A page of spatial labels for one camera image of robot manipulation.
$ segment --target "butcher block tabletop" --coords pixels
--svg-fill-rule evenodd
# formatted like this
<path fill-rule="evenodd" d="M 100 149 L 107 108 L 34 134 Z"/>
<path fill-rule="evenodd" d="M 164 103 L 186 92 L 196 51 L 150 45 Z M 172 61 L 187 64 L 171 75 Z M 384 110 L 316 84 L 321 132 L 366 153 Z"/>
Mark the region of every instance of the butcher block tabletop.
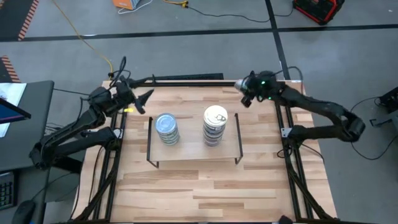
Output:
<path fill-rule="evenodd" d="M 299 82 L 287 83 L 300 90 Z M 139 95 L 149 89 L 138 88 L 134 92 Z M 285 161 L 277 157 L 282 144 L 275 104 L 269 100 L 253 101 L 250 108 L 245 108 L 241 98 L 242 94 L 233 87 L 156 87 L 146 104 L 146 114 L 136 110 L 128 113 L 111 221 L 275 222 L 282 215 L 294 219 Z M 211 105 L 224 107 L 229 118 L 234 118 L 235 113 L 239 115 L 243 158 L 238 165 L 232 158 L 222 158 L 162 161 L 157 169 L 146 161 L 149 117 L 156 118 L 162 113 L 171 113 L 176 118 L 203 117 Z M 288 126 L 284 107 L 282 114 Z M 292 108 L 292 115 L 294 124 L 313 126 L 310 112 Z M 318 141 L 306 140 L 305 144 L 320 152 Z M 87 149 L 74 217 L 87 206 L 93 171 L 93 195 L 97 190 L 104 157 L 102 150 L 93 170 L 99 149 Z M 306 147 L 301 147 L 300 152 L 309 191 L 335 217 L 322 159 Z M 104 217 L 107 196 L 106 192 L 100 218 Z M 299 190 L 298 198 L 302 216 L 306 217 Z"/>

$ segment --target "wire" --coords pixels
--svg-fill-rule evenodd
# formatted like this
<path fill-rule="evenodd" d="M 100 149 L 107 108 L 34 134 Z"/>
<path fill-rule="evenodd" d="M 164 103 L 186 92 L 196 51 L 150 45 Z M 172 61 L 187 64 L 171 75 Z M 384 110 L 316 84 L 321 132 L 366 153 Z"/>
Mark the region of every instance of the wire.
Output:
<path fill-rule="evenodd" d="M 317 154 L 321 157 L 323 163 L 325 163 L 325 159 L 323 158 L 323 155 L 320 154 L 318 151 L 316 151 L 315 149 L 311 148 L 310 146 L 307 146 L 307 145 L 304 145 L 304 144 L 302 144 L 302 146 L 305 146 L 305 147 L 309 148 L 310 150 L 312 150 L 313 152 L 317 153 Z M 276 153 L 276 156 L 277 156 L 278 158 L 284 159 L 285 156 L 281 156 L 281 154 L 280 154 L 280 153 L 283 152 L 283 151 L 284 151 L 284 149 L 279 150 L 279 151 Z M 292 153 L 293 153 L 292 148 L 291 148 L 291 147 L 288 148 L 288 150 L 287 150 L 287 156 L 290 157 L 290 156 L 292 155 Z"/>
<path fill-rule="evenodd" d="M 121 8 L 121 9 L 118 11 L 118 14 L 125 14 L 125 13 L 135 12 L 135 11 L 137 11 L 138 9 L 140 9 L 140 8 L 142 8 L 142 7 L 144 7 L 144 6 L 149 5 L 150 3 L 152 3 L 152 1 L 153 1 L 153 0 L 150 0 L 148 3 L 145 3 L 145 4 L 143 4 L 142 6 L 138 7 L 137 9 L 131 10 L 131 11 L 122 12 L 122 10 L 123 10 L 124 8 Z"/>
<path fill-rule="evenodd" d="M 369 157 L 366 157 L 366 156 L 362 155 L 358 150 L 356 150 L 356 148 L 354 147 L 354 144 L 353 144 L 352 142 L 351 142 L 351 146 L 353 147 L 353 149 L 355 150 L 355 152 L 358 153 L 358 155 L 360 155 L 360 156 L 363 157 L 364 159 L 367 159 L 367 160 L 370 160 L 370 161 L 375 161 L 375 160 L 380 159 L 380 158 L 388 151 L 388 149 L 390 148 L 391 144 L 392 144 L 397 138 L 398 138 L 398 135 L 396 135 L 395 137 L 393 137 L 392 140 L 390 141 L 390 143 L 387 145 L 386 149 L 385 149 L 379 156 L 377 156 L 377 157 L 375 157 L 375 158 L 369 158 Z"/>
<path fill-rule="evenodd" d="M 311 149 L 311 150 L 312 150 L 313 152 L 315 152 L 316 154 L 318 154 L 318 155 L 321 157 L 323 163 L 325 163 L 325 159 L 323 158 L 323 155 L 322 155 L 322 154 L 320 154 L 318 151 L 316 151 L 315 149 L 311 148 L 311 147 L 308 146 L 308 145 L 305 145 L 305 144 L 302 144 L 302 145 L 305 146 L 305 147 L 307 147 L 307 148 L 309 148 L 309 149 Z"/>
<path fill-rule="evenodd" d="M 287 67 L 287 70 L 290 70 L 290 69 L 292 69 L 292 68 L 296 69 L 296 70 L 298 71 L 298 75 L 300 75 L 300 81 L 301 81 L 301 94 L 304 94 L 304 76 L 303 76 L 303 73 L 302 73 L 302 71 L 301 71 L 298 67 L 296 67 L 296 66 L 289 66 L 289 67 Z M 283 70 L 278 71 L 278 72 L 275 72 L 275 73 L 272 74 L 272 75 L 275 76 L 275 75 L 278 75 L 278 74 L 280 74 L 280 73 L 282 73 L 282 72 L 283 72 Z"/>
<path fill-rule="evenodd" d="M 174 5 L 178 5 L 178 6 L 181 6 L 181 7 L 183 7 L 183 8 L 186 8 L 186 9 L 192 9 L 193 11 L 195 11 L 195 12 L 197 12 L 197 13 L 203 15 L 203 16 L 211 16 L 211 17 L 234 16 L 234 17 L 241 17 L 241 18 L 247 19 L 247 20 L 249 20 L 249 21 L 251 21 L 251 22 L 258 22 L 258 23 L 265 23 L 265 22 L 269 22 L 269 21 L 270 21 L 270 19 L 268 19 L 268 20 L 266 20 L 266 21 L 258 21 L 258 20 L 255 20 L 255 19 L 247 18 L 246 16 L 236 15 L 236 14 L 221 14 L 221 15 L 207 14 L 207 13 L 201 12 L 201 11 L 199 11 L 198 9 L 195 9 L 195 8 L 189 6 L 189 5 L 188 5 L 188 1 L 173 2 L 173 1 L 163 0 L 163 2 L 170 3 L 170 4 L 174 4 Z M 278 14 L 275 14 L 275 16 L 288 17 L 288 16 L 290 16 L 290 15 L 293 13 L 293 10 L 294 10 L 294 8 L 292 7 L 292 10 L 291 10 L 291 12 L 290 12 L 288 15 L 278 15 Z"/>
<path fill-rule="evenodd" d="M 46 130 L 53 131 L 53 132 L 58 131 L 60 129 L 60 127 L 55 128 L 55 127 L 51 127 L 51 126 L 46 126 L 45 128 L 46 128 Z"/>
<path fill-rule="evenodd" d="M 90 94 L 87 94 L 87 93 L 80 93 L 80 92 L 70 91 L 70 90 L 61 90 L 61 89 L 58 89 L 58 88 L 54 88 L 53 90 L 63 91 L 63 92 L 66 92 L 66 93 L 76 93 L 76 94 L 85 95 L 85 96 L 89 96 L 90 95 Z"/>
<path fill-rule="evenodd" d="M 52 124 L 52 125 L 55 125 L 55 126 L 58 126 L 58 127 L 61 127 L 61 128 L 64 127 L 61 124 L 57 124 L 57 123 L 53 123 L 53 122 L 47 122 L 47 124 Z"/>
<path fill-rule="evenodd" d="M 353 112 L 354 108 L 355 108 L 356 106 L 360 105 L 362 102 L 365 102 L 365 101 L 371 100 L 371 99 L 377 99 L 377 98 L 379 98 L 379 97 L 380 97 L 380 96 L 375 96 L 375 97 L 366 98 L 365 100 L 361 100 L 361 101 L 359 101 L 358 103 L 356 103 L 356 104 L 350 109 L 349 112 Z"/>
<path fill-rule="evenodd" d="M 72 188 L 70 191 L 68 191 L 66 194 L 64 194 L 64 195 L 62 195 L 61 197 L 59 197 L 59 198 L 57 198 L 56 200 L 54 200 L 54 202 L 61 202 L 62 200 L 62 198 L 64 198 L 65 196 L 68 196 L 70 193 L 72 193 L 75 189 L 77 188 L 77 186 L 76 187 L 74 187 L 74 188 Z"/>
<path fill-rule="evenodd" d="M 113 66 L 112 63 L 109 61 L 109 59 L 107 59 L 103 54 L 101 54 L 99 51 L 97 51 L 93 46 L 91 46 L 87 41 L 85 41 L 81 35 L 79 34 L 79 32 L 76 30 L 75 26 L 72 24 L 72 22 L 70 21 L 70 19 L 67 17 L 67 15 L 62 11 L 62 9 L 60 8 L 60 6 L 55 2 L 55 0 L 52 0 L 52 2 L 55 4 L 55 6 L 59 9 L 59 11 L 62 13 L 62 15 L 64 16 L 64 18 L 69 22 L 70 26 L 72 26 L 73 30 L 75 31 L 77 37 L 83 41 L 89 48 L 91 48 L 92 50 L 94 50 L 94 52 L 99 55 L 101 58 L 103 58 L 109 65 L 109 69 L 111 70 L 111 73 L 113 72 Z"/>
<path fill-rule="evenodd" d="M 82 109 L 83 109 L 83 98 L 80 97 L 80 109 L 79 109 L 79 114 L 77 115 L 76 121 L 75 121 L 74 124 L 71 126 L 71 128 L 73 128 L 73 127 L 76 125 L 76 123 L 79 121 L 79 117 L 80 117 L 80 115 L 81 115 Z"/>
<path fill-rule="evenodd" d="M 49 187 L 49 185 L 51 185 L 51 184 L 54 183 L 55 181 L 61 179 L 62 177 L 66 177 L 66 176 L 68 176 L 68 175 L 70 175 L 70 174 L 73 174 L 73 173 L 69 173 L 69 174 L 62 175 L 62 176 L 57 177 L 57 178 L 53 179 L 52 181 L 48 182 L 40 191 L 38 191 L 38 192 L 32 197 L 32 200 L 34 200 L 34 199 L 39 195 L 39 193 L 41 193 L 43 190 L 45 190 L 47 187 Z"/>
<path fill-rule="evenodd" d="M 126 56 L 123 56 L 122 61 L 120 62 L 120 65 L 119 65 L 119 70 L 116 71 L 118 74 L 117 74 L 116 77 L 111 81 L 111 83 L 109 84 L 109 87 L 113 87 L 114 84 L 119 80 L 120 74 L 122 74 L 124 68 L 126 67 L 126 61 L 127 61 Z"/>
<path fill-rule="evenodd" d="M 274 16 L 279 16 L 279 17 L 289 17 L 292 13 L 293 13 L 294 7 L 292 7 L 292 10 L 289 14 L 287 15 L 278 15 L 278 14 L 274 14 Z"/>
<path fill-rule="evenodd" d="M 203 16 L 211 16 L 211 17 L 234 16 L 234 17 L 242 17 L 242 18 L 247 19 L 247 20 L 249 20 L 249 21 L 252 21 L 252 22 L 259 22 L 259 23 L 269 22 L 269 20 L 270 20 L 270 19 L 268 19 L 268 20 L 266 20 L 266 21 L 258 21 L 258 20 L 255 20 L 255 19 L 249 19 L 249 18 L 247 18 L 246 16 L 235 15 L 235 14 L 212 15 L 212 14 L 203 13 L 203 12 L 199 11 L 198 9 L 192 8 L 192 7 L 190 7 L 190 6 L 187 6 L 187 8 L 192 9 L 193 11 L 195 11 L 195 12 L 197 12 L 197 13 L 203 15 Z"/>
<path fill-rule="evenodd" d="M 373 102 L 374 102 L 374 104 L 375 104 L 376 106 L 380 106 L 379 104 L 376 103 L 376 100 L 377 100 L 378 98 L 380 98 L 380 96 L 369 97 L 369 98 L 366 98 L 366 99 L 364 99 L 364 100 L 361 100 L 361 101 L 359 101 L 358 103 L 356 103 L 356 104 L 350 109 L 349 112 L 353 112 L 353 110 L 354 110 L 354 108 L 355 108 L 356 106 L 358 106 L 358 105 L 361 104 L 362 102 L 365 102 L 365 101 L 368 101 L 368 100 L 371 100 L 371 99 L 374 99 Z M 354 146 L 354 144 L 353 144 L 352 142 L 351 142 L 351 146 L 353 147 L 354 151 L 355 151 L 356 153 L 358 153 L 358 155 L 360 155 L 362 158 L 367 159 L 367 160 L 370 160 L 370 161 L 375 161 L 375 160 L 380 159 L 380 158 L 388 151 L 388 149 L 390 148 L 391 144 L 392 144 L 397 138 L 398 138 L 398 135 L 396 135 L 395 137 L 393 137 L 392 140 L 390 141 L 390 143 L 387 145 L 386 149 L 385 149 L 379 156 L 377 156 L 377 157 L 375 157 L 375 158 L 369 158 L 369 157 L 364 156 L 363 154 L 361 154 L 361 153 L 355 148 L 355 146 Z"/>

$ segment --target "stacked cans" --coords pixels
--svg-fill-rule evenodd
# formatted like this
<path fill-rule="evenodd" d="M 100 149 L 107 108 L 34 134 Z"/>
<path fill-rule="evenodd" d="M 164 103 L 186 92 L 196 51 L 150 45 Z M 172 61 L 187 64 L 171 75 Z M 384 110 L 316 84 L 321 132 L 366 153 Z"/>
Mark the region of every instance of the stacked cans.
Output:
<path fill-rule="evenodd" d="M 155 128 L 162 142 L 168 146 L 174 145 L 180 139 L 177 121 L 169 113 L 161 114 L 156 118 Z"/>
<path fill-rule="evenodd" d="M 222 106 L 210 106 L 206 109 L 203 125 L 203 138 L 208 146 L 217 146 L 225 130 L 228 113 Z"/>

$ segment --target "can lid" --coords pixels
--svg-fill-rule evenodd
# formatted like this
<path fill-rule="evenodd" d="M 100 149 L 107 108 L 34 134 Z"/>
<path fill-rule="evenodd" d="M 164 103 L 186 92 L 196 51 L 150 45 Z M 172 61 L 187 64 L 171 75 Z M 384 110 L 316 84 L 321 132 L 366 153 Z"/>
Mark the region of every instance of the can lid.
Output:
<path fill-rule="evenodd" d="M 155 128 L 160 133 L 171 133 L 176 125 L 174 116 L 169 113 L 161 114 L 155 120 Z"/>
<path fill-rule="evenodd" d="M 212 127 L 220 127 L 228 120 L 228 113 L 222 106 L 214 105 L 209 106 L 205 110 L 203 118 L 205 119 L 206 124 L 209 124 Z"/>

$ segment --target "black cable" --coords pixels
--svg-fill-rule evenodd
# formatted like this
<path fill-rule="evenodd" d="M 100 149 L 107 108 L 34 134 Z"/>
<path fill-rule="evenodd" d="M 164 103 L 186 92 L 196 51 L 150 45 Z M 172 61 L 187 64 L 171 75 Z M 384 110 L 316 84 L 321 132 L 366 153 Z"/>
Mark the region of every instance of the black cable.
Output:
<path fill-rule="evenodd" d="M 70 90 L 61 90 L 61 89 L 58 89 L 58 88 L 54 88 L 53 90 L 62 91 L 62 92 L 65 92 L 65 93 L 75 93 L 75 94 L 80 94 L 80 95 L 85 95 L 85 96 L 89 96 L 90 95 L 90 94 L 87 94 L 87 93 L 80 93 L 80 92 L 77 92 L 77 91 L 70 91 Z"/>
<path fill-rule="evenodd" d="M 353 112 L 353 110 L 354 110 L 354 108 L 355 108 L 356 106 L 358 106 L 358 105 L 361 104 L 362 102 L 365 102 L 365 101 L 371 100 L 371 99 L 374 99 L 374 101 L 373 101 L 374 104 L 375 104 L 376 106 L 379 106 L 379 105 L 376 103 L 376 100 L 377 100 L 378 98 L 380 98 L 380 96 L 369 97 L 369 98 L 366 98 L 366 99 L 364 99 L 364 100 L 361 100 L 360 102 L 356 103 L 356 104 L 350 109 L 349 112 Z M 362 155 L 362 154 L 355 148 L 355 146 L 354 146 L 354 144 L 353 144 L 352 142 L 351 142 L 351 146 L 353 147 L 354 151 L 355 151 L 356 153 L 358 153 L 358 155 L 360 155 L 362 158 L 367 159 L 367 160 L 370 160 L 370 161 L 375 161 L 375 160 L 380 159 L 380 158 L 388 151 L 388 149 L 390 148 L 391 144 L 392 144 L 392 143 L 394 142 L 394 140 L 397 139 L 397 138 L 398 138 L 398 135 L 396 135 L 395 137 L 393 137 L 392 140 L 390 141 L 390 143 L 387 145 L 386 149 L 385 149 L 379 156 L 377 156 L 377 157 L 375 157 L 375 158 L 369 158 L 369 157 L 366 157 L 366 156 Z"/>
<path fill-rule="evenodd" d="M 298 75 L 300 75 L 300 81 L 301 81 L 301 94 L 304 94 L 304 76 L 303 76 L 303 73 L 302 73 L 301 70 L 300 70 L 298 67 L 296 67 L 296 66 L 289 66 L 289 67 L 287 67 L 288 70 L 290 70 L 290 69 L 292 69 L 292 68 L 296 69 L 296 70 L 298 71 Z M 275 72 L 275 73 L 272 74 L 272 75 L 275 76 L 275 75 L 278 75 L 278 74 L 280 74 L 280 73 L 282 73 L 282 72 L 283 72 L 283 70 L 278 71 L 278 72 Z"/>
<path fill-rule="evenodd" d="M 52 125 L 55 125 L 55 126 L 58 126 L 58 127 L 61 127 L 61 128 L 64 127 L 61 124 L 57 124 L 57 123 L 53 123 L 53 122 L 47 122 L 47 124 L 52 124 Z"/>
<path fill-rule="evenodd" d="M 81 115 L 81 111 L 83 110 L 83 98 L 80 97 L 80 109 L 79 109 L 79 114 L 77 115 L 76 121 L 74 122 L 74 124 L 71 126 L 71 128 L 73 128 L 76 123 L 79 121 L 80 115 Z"/>
<path fill-rule="evenodd" d="M 362 102 L 365 102 L 365 101 L 371 100 L 371 99 L 377 99 L 377 98 L 379 98 L 379 97 L 380 97 L 380 96 L 375 96 L 375 97 L 366 98 L 365 100 L 361 100 L 361 101 L 359 101 L 358 103 L 356 103 L 356 104 L 350 109 L 349 112 L 353 112 L 354 108 L 355 108 L 356 106 L 360 105 Z"/>
<path fill-rule="evenodd" d="M 47 126 L 47 125 L 46 125 L 45 128 L 46 128 L 46 129 L 49 129 L 49 130 L 51 130 L 51 131 L 56 131 L 55 127 L 51 127 L 51 126 Z"/>
<path fill-rule="evenodd" d="M 51 185 L 51 184 L 54 183 L 55 181 L 61 179 L 62 177 L 66 177 L 66 176 L 68 176 L 68 175 L 70 175 L 70 174 L 73 174 L 73 173 L 64 174 L 64 175 L 62 175 L 62 176 L 60 176 L 60 177 L 57 177 L 57 178 L 53 179 L 52 181 L 48 182 L 40 191 L 38 191 L 38 192 L 32 197 L 32 200 L 34 200 L 34 199 L 39 195 L 39 193 L 41 193 L 43 190 L 45 190 L 47 187 L 49 187 L 49 185 Z"/>
<path fill-rule="evenodd" d="M 66 194 L 64 194 L 64 195 L 62 195 L 61 197 L 59 197 L 59 198 L 57 198 L 56 200 L 54 200 L 54 202 L 61 202 L 62 200 L 62 198 L 64 198 L 65 196 L 68 196 L 70 193 L 72 193 L 75 189 L 77 188 L 77 186 L 76 187 L 74 187 L 74 188 L 72 188 L 70 191 L 68 191 Z"/>
<path fill-rule="evenodd" d="M 54 132 L 58 131 L 57 129 L 55 129 L 53 127 L 48 127 L 48 126 L 45 127 L 45 130 L 46 131 L 50 131 L 51 133 L 54 133 Z"/>
<path fill-rule="evenodd" d="M 311 148 L 310 146 L 308 146 L 308 145 L 305 145 L 305 144 L 302 144 L 302 146 L 305 146 L 305 147 L 307 147 L 307 148 L 311 149 L 311 150 L 312 150 L 313 152 L 315 152 L 316 154 L 318 154 L 318 155 L 321 157 L 321 159 L 322 159 L 323 163 L 325 163 L 325 159 L 323 158 L 323 155 L 322 155 L 322 154 L 320 154 L 318 151 L 316 151 L 315 149 L 313 149 L 313 148 Z"/>
<path fill-rule="evenodd" d="M 46 128 L 50 128 L 50 129 L 54 129 L 54 130 L 59 130 L 59 129 L 61 129 L 61 127 L 53 127 L 53 126 L 49 126 L 49 125 L 46 125 L 45 127 L 46 127 Z"/>
<path fill-rule="evenodd" d="M 321 157 L 323 163 L 325 163 L 325 159 L 323 158 L 323 155 L 321 155 L 318 151 L 316 151 L 315 149 L 313 149 L 313 148 L 311 148 L 311 147 L 309 147 L 309 146 L 306 146 L 306 145 L 304 145 L 304 144 L 302 144 L 302 146 L 305 146 L 305 147 L 311 149 L 312 151 L 316 152 L 316 153 Z M 277 156 L 278 158 L 284 159 L 285 156 L 281 156 L 281 154 L 280 154 L 280 153 L 283 152 L 283 151 L 284 151 L 284 149 L 279 150 L 279 151 L 276 153 L 276 156 Z M 292 153 L 293 153 L 292 148 L 291 148 L 291 147 L 288 148 L 288 150 L 287 150 L 287 155 L 290 157 L 290 156 L 292 155 Z"/>
<path fill-rule="evenodd" d="M 236 14 L 212 15 L 212 14 L 207 14 L 207 13 L 201 12 L 201 11 L 199 11 L 198 9 L 192 8 L 191 6 L 187 6 L 187 8 L 192 9 L 192 10 L 194 10 L 195 12 L 197 12 L 197 13 L 203 15 L 203 16 L 211 16 L 211 17 L 234 16 L 234 17 L 241 17 L 241 18 L 247 19 L 247 20 L 252 21 L 252 22 L 259 22 L 259 23 L 265 23 L 265 22 L 269 22 L 269 21 L 270 21 L 270 19 L 268 19 L 268 20 L 266 20 L 266 21 L 258 21 L 258 20 L 255 20 L 255 19 L 249 19 L 249 18 L 247 18 L 246 16 L 236 15 Z M 279 17 L 288 17 L 288 16 L 290 16 L 290 15 L 293 13 L 293 10 L 294 10 L 294 8 L 292 7 L 291 12 L 290 12 L 289 14 L 287 14 L 287 15 L 278 15 L 278 14 L 274 14 L 274 15 L 275 15 L 275 16 L 279 16 Z"/>
<path fill-rule="evenodd" d="M 380 158 L 388 151 L 388 149 L 390 148 L 391 144 L 392 144 L 392 143 L 394 142 L 394 140 L 397 139 L 397 138 L 398 138 L 398 135 L 396 135 L 395 137 L 393 137 L 392 140 L 390 141 L 390 143 L 387 145 L 386 149 L 385 149 L 379 156 L 377 156 L 377 157 L 375 157 L 375 158 L 369 158 L 369 157 L 366 157 L 366 156 L 362 155 L 360 152 L 358 152 L 358 150 L 356 150 L 356 148 L 354 147 L 354 144 L 353 144 L 352 142 L 351 142 L 351 146 L 353 147 L 353 149 L 355 150 L 355 152 L 358 153 L 358 155 L 360 155 L 360 156 L 363 157 L 364 159 L 367 159 L 367 160 L 370 160 L 370 161 L 375 161 L 375 160 L 380 159 Z"/>
<path fill-rule="evenodd" d="M 252 21 L 252 22 L 260 22 L 260 23 L 269 22 L 269 20 L 270 20 L 270 19 L 268 19 L 268 20 L 266 20 L 266 21 L 258 21 L 258 20 L 255 20 L 255 19 L 249 19 L 249 18 L 247 18 L 246 16 L 235 15 L 235 14 L 212 15 L 212 14 L 203 13 L 203 12 L 199 11 L 198 9 L 192 8 L 192 7 L 190 7 L 190 6 L 189 6 L 188 8 L 194 10 L 195 12 L 197 12 L 197 13 L 203 15 L 203 16 L 211 16 L 211 17 L 234 16 L 234 17 L 242 17 L 242 18 L 247 19 L 247 20 L 249 20 L 249 21 Z"/>
<path fill-rule="evenodd" d="M 126 60 L 127 60 L 126 56 L 123 56 L 122 61 L 120 62 L 120 65 L 119 65 L 119 70 L 113 72 L 113 74 L 115 74 L 116 72 L 117 72 L 118 74 L 117 74 L 116 77 L 111 81 L 111 83 L 109 84 L 109 87 L 113 87 L 114 84 L 119 80 L 120 74 L 122 74 L 122 72 L 123 72 L 123 70 L 124 70 L 124 67 L 126 66 Z"/>
<path fill-rule="evenodd" d="M 274 16 L 279 16 L 279 17 L 289 17 L 292 13 L 293 13 L 294 7 L 292 7 L 292 10 L 289 14 L 287 15 L 278 15 L 278 14 L 274 14 Z"/>

